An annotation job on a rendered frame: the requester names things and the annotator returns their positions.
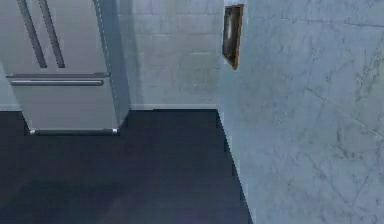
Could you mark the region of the silver fridge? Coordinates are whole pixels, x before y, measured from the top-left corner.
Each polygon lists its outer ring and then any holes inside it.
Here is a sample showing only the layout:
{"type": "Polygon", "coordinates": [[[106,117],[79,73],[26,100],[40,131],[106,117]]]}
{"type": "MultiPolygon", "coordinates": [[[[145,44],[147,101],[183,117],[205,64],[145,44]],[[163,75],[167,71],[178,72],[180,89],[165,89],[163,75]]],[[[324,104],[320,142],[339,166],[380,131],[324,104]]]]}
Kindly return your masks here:
{"type": "Polygon", "coordinates": [[[6,81],[104,81],[102,86],[10,84],[29,132],[118,132],[130,99],[116,0],[47,0],[64,68],[57,66],[38,0],[26,1],[47,67],[38,65],[17,0],[0,0],[0,66],[6,81]]]}

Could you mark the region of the brown framed wall picture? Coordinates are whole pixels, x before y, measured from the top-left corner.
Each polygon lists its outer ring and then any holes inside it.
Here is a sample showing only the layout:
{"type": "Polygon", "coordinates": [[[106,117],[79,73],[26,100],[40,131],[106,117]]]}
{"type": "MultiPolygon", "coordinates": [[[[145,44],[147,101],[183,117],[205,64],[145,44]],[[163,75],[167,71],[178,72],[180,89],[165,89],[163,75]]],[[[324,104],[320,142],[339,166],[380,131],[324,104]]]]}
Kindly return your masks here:
{"type": "Polygon", "coordinates": [[[243,9],[243,4],[236,4],[226,6],[224,10],[222,54],[234,70],[239,62],[243,9]]]}

